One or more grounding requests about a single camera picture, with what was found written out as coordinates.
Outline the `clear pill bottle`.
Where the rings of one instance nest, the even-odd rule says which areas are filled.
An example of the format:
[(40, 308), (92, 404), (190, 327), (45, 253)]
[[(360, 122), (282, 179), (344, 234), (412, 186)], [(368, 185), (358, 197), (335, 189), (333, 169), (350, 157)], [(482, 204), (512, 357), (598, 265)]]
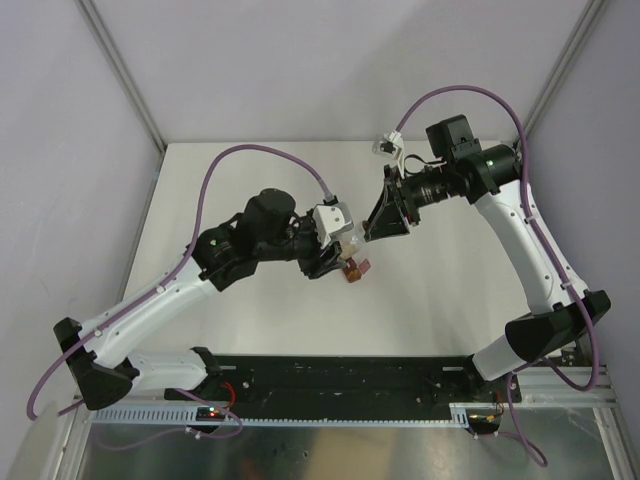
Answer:
[(358, 223), (354, 228), (347, 232), (343, 232), (340, 235), (341, 255), (344, 260), (356, 256), (366, 245), (365, 241), (365, 229), (361, 223)]

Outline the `red weekly pill organizer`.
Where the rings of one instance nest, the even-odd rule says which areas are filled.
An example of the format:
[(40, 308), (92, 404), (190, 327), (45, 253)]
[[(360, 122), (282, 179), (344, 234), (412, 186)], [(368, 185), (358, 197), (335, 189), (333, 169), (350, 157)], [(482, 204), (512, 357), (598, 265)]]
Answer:
[(367, 258), (357, 260), (354, 257), (349, 257), (346, 260), (345, 266), (342, 268), (342, 273), (345, 280), (349, 284), (352, 284), (360, 281), (370, 269), (371, 263)]

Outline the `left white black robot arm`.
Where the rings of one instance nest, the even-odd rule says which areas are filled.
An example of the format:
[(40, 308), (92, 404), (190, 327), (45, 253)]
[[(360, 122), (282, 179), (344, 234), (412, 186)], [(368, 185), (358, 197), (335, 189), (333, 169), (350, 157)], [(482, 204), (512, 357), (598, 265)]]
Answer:
[(166, 390), (172, 399), (183, 391), (214, 397), (222, 369), (207, 348), (157, 353), (138, 346), (188, 307), (253, 275), (261, 262), (295, 261), (309, 279), (342, 268), (339, 237), (353, 226), (347, 206), (333, 199), (303, 216), (295, 208), (288, 193), (265, 189), (199, 234), (176, 265), (103, 319), (58, 322), (54, 334), (86, 407), (101, 410), (143, 390)]

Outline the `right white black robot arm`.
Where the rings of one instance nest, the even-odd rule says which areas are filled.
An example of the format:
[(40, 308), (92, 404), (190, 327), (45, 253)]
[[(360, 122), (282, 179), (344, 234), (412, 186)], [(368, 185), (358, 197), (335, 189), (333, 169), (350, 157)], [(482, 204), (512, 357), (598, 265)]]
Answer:
[(364, 227), (366, 241), (402, 236), (420, 222), (420, 209), (456, 196), (465, 198), (497, 235), (523, 287), (528, 314), (508, 322), (504, 334), (472, 355), (462, 376), (464, 393), (486, 400), (498, 378), (578, 340), (585, 322), (598, 322), (611, 308), (603, 290), (592, 291), (559, 252), (542, 218), (527, 213), (533, 196), (521, 182), (521, 167), (507, 145), (488, 149), (458, 115), (426, 130), (436, 163), (416, 174), (405, 171), (402, 136), (392, 131), (373, 150), (393, 160), (384, 169), (382, 193)]

